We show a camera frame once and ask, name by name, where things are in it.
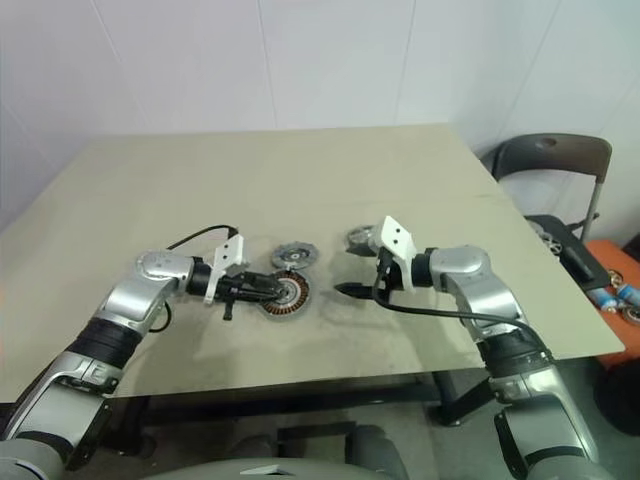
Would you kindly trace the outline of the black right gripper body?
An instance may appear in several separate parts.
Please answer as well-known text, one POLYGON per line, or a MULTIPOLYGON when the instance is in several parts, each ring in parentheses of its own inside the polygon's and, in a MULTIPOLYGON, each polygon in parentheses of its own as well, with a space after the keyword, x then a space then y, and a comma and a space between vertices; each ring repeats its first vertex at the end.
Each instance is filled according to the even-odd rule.
POLYGON ((373 296, 390 296, 394 290, 402 289, 402 274, 393 254, 380 249, 376 260, 376 278, 372 286, 373 296))

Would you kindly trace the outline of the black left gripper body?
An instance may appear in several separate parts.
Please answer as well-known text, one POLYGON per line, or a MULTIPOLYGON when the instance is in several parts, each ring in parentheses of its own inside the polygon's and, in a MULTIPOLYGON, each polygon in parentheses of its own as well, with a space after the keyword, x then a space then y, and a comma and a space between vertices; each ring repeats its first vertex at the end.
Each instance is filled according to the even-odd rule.
POLYGON ((217 284, 217 302, 224 305, 223 319, 233 319, 234 304, 238 301, 250 302, 251 291, 245 285, 245 271, 221 277, 217 284))

